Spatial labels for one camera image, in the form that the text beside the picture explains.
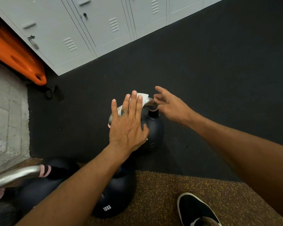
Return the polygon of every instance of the right hand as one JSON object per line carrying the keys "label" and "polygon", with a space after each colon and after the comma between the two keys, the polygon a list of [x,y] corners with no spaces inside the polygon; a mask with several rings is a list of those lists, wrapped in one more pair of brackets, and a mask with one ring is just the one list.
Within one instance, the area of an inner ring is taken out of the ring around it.
{"label": "right hand", "polygon": [[160,86],[156,86],[155,89],[159,92],[154,95],[154,101],[158,104],[159,111],[169,120],[188,126],[196,112],[166,89]]}

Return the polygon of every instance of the black rubber floor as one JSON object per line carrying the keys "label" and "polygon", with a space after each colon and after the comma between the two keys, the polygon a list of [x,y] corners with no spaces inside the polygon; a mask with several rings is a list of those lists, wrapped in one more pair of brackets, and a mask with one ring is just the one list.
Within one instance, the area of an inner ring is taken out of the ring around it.
{"label": "black rubber floor", "polygon": [[[29,86],[33,157],[94,158],[109,142],[110,104],[160,85],[200,114],[283,144],[283,0],[223,0],[60,77],[65,99]],[[165,118],[163,146],[137,168],[238,180],[192,130]]]}

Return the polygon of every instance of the speckled rubber flooring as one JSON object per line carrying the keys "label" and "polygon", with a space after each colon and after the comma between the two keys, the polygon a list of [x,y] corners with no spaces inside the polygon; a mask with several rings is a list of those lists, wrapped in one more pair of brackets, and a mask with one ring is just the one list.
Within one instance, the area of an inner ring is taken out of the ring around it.
{"label": "speckled rubber flooring", "polygon": [[[38,161],[29,159],[12,168]],[[136,194],[128,208],[106,220],[91,216],[86,226],[181,225],[176,201],[184,192],[206,202],[222,225],[283,225],[283,218],[245,183],[137,171]]]}

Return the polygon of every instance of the locker handle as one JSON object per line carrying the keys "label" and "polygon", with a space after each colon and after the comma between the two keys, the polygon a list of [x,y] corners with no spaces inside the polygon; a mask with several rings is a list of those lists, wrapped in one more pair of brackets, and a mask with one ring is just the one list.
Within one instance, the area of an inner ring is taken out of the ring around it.
{"label": "locker handle", "polygon": [[35,26],[36,24],[37,24],[36,22],[30,22],[28,24],[23,25],[22,27],[23,27],[23,29],[28,29],[32,26]]}
{"label": "locker handle", "polygon": [[91,2],[91,0],[82,0],[82,1],[79,1],[79,6],[82,6],[82,5],[86,5],[87,3]]}

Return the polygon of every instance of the black sneaker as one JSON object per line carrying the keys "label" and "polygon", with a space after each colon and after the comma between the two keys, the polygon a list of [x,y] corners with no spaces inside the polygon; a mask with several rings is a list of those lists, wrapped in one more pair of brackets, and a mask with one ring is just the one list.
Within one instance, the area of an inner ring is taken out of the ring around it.
{"label": "black sneaker", "polygon": [[177,199],[177,209],[183,226],[221,226],[211,208],[194,194],[181,194]]}

